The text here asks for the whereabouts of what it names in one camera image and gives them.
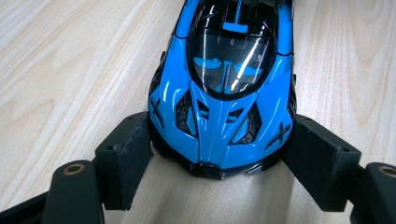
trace wooden table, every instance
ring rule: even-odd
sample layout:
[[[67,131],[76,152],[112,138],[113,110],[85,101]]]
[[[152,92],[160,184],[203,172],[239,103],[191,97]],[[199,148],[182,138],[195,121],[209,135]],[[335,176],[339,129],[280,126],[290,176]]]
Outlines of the wooden table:
[[[183,0],[0,3],[0,211],[48,190],[53,171],[91,160],[149,83]],[[298,112],[396,163],[396,4],[296,0]],[[223,181],[155,155],[131,211],[107,223],[348,223],[321,212],[285,164]]]

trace toy car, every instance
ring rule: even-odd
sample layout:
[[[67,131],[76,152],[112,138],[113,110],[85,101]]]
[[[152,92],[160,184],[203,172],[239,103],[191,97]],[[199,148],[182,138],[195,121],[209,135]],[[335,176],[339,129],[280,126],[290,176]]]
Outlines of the toy car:
[[[197,176],[278,162],[296,100],[293,1],[188,0],[148,93],[150,139]]]

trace car hood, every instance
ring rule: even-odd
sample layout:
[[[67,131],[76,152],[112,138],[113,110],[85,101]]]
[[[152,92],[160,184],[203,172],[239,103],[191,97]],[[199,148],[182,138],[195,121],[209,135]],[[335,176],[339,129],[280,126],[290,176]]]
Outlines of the car hood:
[[[254,92],[241,99],[221,101],[205,94],[190,82],[193,116],[199,148],[199,161],[219,165],[229,145],[247,132],[247,115],[257,99]]]

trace blue toy car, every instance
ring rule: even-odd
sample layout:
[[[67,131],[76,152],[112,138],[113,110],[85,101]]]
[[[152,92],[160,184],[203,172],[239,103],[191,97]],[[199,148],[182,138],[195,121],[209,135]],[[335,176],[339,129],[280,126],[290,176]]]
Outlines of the blue toy car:
[[[148,93],[150,138],[192,174],[278,162],[296,114],[293,1],[187,0]]]

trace car roof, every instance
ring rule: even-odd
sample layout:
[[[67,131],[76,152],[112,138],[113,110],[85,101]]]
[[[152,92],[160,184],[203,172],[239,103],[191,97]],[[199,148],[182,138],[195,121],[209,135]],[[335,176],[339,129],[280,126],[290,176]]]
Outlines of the car roof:
[[[224,23],[247,27],[244,35],[273,37],[277,34],[275,0],[204,0],[195,12],[193,31],[225,31]]]

